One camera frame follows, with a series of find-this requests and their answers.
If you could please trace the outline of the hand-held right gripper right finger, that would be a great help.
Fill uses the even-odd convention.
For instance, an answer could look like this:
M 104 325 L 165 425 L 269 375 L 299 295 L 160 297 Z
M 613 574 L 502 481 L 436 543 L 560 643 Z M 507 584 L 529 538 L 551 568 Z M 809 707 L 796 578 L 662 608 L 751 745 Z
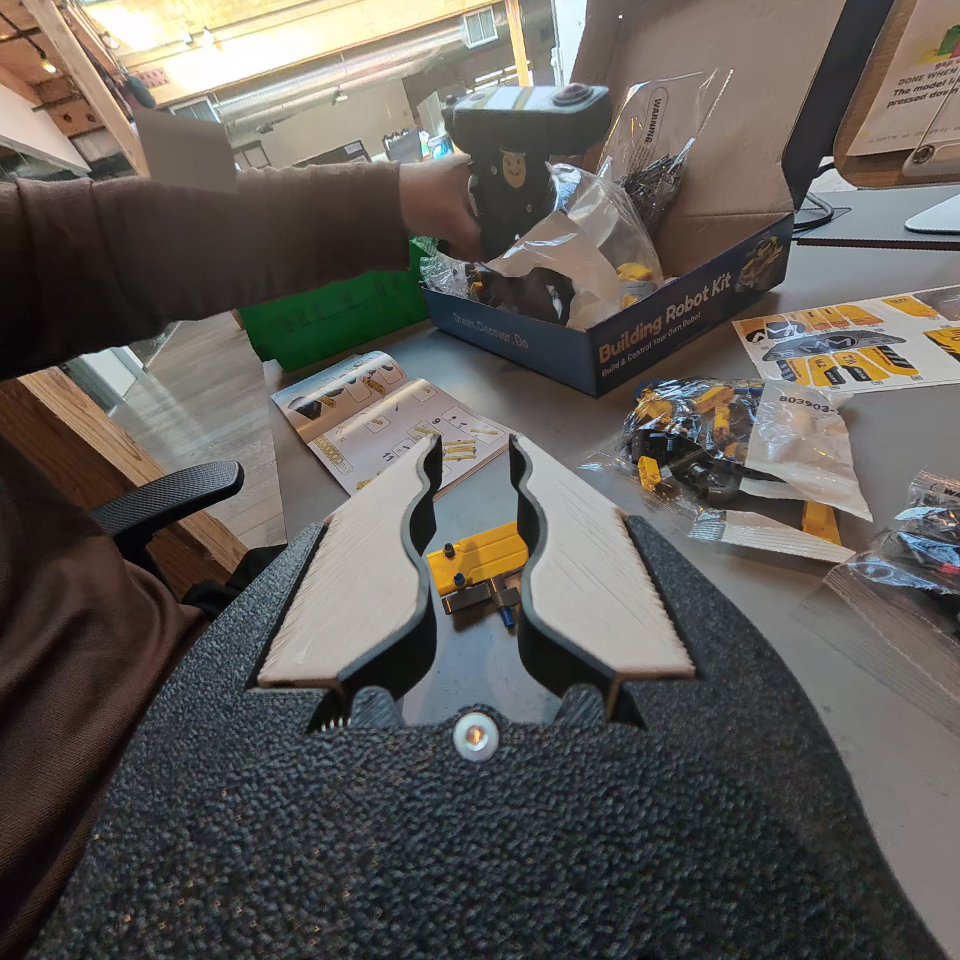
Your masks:
M 526 671 L 558 698 L 593 688 L 607 718 L 627 683 L 693 679 L 694 661 L 627 514 L 529 438 L 511 435 L 509 455 L 529 554 L 517 628 Z

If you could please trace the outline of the yellow beam panel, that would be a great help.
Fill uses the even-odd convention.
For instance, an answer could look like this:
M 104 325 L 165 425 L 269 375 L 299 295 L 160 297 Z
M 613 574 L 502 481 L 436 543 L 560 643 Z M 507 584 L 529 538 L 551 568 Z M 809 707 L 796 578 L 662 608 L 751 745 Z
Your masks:
M 426 556 L 440 597 L 455 592 L 451 581 L 458 571 L 466 577 L 465 587 L 471 587 L 521 570 L 529 557 L 528 547 L 516 521 L 471 534 L 450 544 L 456 547 L 456 558 L 445 558 L 443 547 Z

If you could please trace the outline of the large clear bag yellow parts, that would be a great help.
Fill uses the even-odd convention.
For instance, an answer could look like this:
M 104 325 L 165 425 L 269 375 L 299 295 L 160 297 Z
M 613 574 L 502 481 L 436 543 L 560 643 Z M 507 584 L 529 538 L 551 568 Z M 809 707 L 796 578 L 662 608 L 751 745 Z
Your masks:
M 661 262 L 624 189 L 569 164 L 558 163 L 549 168 L 558 201 L 552 213 L 566 214 L 614 267 L 625 289 L 620 311 L 657 292 L 665 282 Z M 505 305 L 492 291 L 491 282 L 496 275 L 484 263 L 435 253 L 421 260 L 421 276 L 430 292 L 523 315 L 517 307 Z

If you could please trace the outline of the white clear plastic bag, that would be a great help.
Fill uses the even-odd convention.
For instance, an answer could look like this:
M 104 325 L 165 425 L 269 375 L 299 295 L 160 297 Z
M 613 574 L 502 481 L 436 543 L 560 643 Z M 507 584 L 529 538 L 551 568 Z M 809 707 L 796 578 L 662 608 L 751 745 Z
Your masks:
M 563 212 L 550 214 L 484 266 L 505 306 L 556 326 L 588 330 L 623 307 L 615 267 Z

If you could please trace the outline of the white instruction booklet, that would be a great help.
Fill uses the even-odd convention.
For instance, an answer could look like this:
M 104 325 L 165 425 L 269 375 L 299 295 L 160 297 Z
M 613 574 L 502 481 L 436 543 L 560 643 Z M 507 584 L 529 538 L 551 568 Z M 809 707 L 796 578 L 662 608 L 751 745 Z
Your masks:
M 475 414 L 383 351 L 354 355 L 272 395 L 280 413 L 349 496 L 438 435 L 438 496 L 509 447 L 509 430 Z

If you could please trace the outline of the bag of yellow blue parts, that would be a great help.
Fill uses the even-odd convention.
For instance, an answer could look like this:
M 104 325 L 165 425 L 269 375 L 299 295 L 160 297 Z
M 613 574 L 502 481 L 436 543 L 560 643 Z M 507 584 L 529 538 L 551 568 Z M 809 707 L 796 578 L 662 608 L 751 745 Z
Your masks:
M 619 435 L 580 464 L 629 479 L 691 539 L 835 566 L 839 516 L 873 520 L 837 398 L 774 380 L 642 383 Z

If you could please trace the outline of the blue cardboard kit box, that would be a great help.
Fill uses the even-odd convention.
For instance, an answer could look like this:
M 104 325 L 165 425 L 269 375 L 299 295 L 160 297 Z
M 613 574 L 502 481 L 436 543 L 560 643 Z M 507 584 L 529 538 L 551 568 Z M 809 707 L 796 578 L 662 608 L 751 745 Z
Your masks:
M 672 281 L 585 331 L 423 291 L 436 328 L 599 398 L 754 304 L 786 275 L 796 210 L 892 2 L 587 2 L 574 81 L 731 68 L 654 246 Z

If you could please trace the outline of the bag of red black parts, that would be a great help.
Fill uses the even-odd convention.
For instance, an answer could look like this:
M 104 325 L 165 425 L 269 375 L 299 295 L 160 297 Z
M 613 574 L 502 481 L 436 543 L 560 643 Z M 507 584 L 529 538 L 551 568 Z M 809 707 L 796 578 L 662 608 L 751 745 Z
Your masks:
M 920 472 L 892 524 L 834 566 L 792 616 L 957 735 L 958 480 Z

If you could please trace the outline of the grey desk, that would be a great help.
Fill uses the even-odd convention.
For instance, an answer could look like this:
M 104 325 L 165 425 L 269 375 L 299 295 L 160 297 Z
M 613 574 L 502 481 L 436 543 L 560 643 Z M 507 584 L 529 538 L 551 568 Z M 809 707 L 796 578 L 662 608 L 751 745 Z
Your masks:
M 958 284 L 958 253 L 794 246 L 786 280 L 745 316 L 831 306 Z M 529 436 L 572 471 L 616 438 L 635 380 L 593 399 L 423 323 L 365 350 L 384 350 L 475 412 Z M 263 375 L 287 540 L 346 495 L 270 399 L 306 371 Z M 641 376 L 748 378 L 756 371 L 730 324 L 690 342 Z M 918 471 L 958 478 L 958 387 L 860 395 L 844 406 L 861 491 L 875 525 L 842 518 L 860 549 L 905 505 Z M 829 589 L 822 563 L 690 539 L 614 471 L 580 472 L 628 514 L 643 515 L 762 631 L 804 687 L 856 785 L 901 887 L 930 931 L 958 958 L 958 702 L 910 662 L 882 652 Z M 501 456 L 438 500 L 430 548 L 516 518 L 509 458 Z M 404 700 L 410 722 L 447 719 L 483 703 L 515 721 L 552 718 L 558 701 L 522 668 L 515 640 L 491 614 L 449 618 L 439 608 L 437 654 Z

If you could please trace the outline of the person's left hand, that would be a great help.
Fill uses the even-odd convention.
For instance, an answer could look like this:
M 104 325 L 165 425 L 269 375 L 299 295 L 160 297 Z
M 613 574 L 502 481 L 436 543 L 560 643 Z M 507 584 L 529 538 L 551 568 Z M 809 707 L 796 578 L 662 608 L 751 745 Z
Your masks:
M 481 261 L 481 230 L 470 191 L 472 159 L 463 153 L 399 166 L 401 216 L 408 234 L 431 237 L 451 257 Z

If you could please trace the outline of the clear bag of grey parts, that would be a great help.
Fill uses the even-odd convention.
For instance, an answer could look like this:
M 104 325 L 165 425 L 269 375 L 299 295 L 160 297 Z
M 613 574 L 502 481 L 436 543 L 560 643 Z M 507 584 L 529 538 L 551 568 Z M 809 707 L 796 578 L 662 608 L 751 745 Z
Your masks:
M 654 235 L 677 200 L 696 138 L 734 76 L 698 71 L 632 85 L 601 153 L 599 177 L 624 189 Z

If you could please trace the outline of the black office chair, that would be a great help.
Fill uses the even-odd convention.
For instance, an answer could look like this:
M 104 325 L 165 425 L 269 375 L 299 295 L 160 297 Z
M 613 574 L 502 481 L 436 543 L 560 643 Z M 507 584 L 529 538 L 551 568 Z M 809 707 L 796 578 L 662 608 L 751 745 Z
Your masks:
M 91 511 L 123 557 L 182 598 L 195 584 L 225 581 L 246 553 L 213 506 L 239 494 L 235 461 L 194 465 L 154 479 Z

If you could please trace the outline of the person's brown sweater torso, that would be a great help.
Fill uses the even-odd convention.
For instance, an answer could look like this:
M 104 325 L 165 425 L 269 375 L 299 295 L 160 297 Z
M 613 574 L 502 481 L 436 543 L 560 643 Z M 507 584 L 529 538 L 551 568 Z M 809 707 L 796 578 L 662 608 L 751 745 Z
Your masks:
M 134 730 L 206 627 L 2 440 L 2 958 L 25 954 Z

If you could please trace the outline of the yellow grey sticker sheet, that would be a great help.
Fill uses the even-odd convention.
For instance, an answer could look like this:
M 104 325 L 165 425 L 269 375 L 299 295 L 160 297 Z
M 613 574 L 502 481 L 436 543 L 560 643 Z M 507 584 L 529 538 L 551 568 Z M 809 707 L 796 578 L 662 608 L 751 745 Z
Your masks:
M 763 379 L 866 394 L 959 382 L 959 287 L 947 286 L 732 324 Z

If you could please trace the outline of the wooden post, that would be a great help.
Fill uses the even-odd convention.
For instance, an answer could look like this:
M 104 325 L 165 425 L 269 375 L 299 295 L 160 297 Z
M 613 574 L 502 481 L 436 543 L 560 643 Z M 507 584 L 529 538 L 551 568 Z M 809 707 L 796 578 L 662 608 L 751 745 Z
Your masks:
M 2 382 L 1 432 L 66 498 L 84 509 L 99 507 L 165 475 L 56 367 Z M 247 552 L 206 511 L 160 532 L 149 549 L 178 597 L 201 582 L 226 582 Z
M 94 60 L 67 24 L 60 9 L 53 1 L 25 1 L 24 5 L 43 34 L 52 42 L 82 95 L 114 137 L 133 170 L 139 176 L 149 178 L 146 155 L 126 107 L 121 105 L 104 82 Z

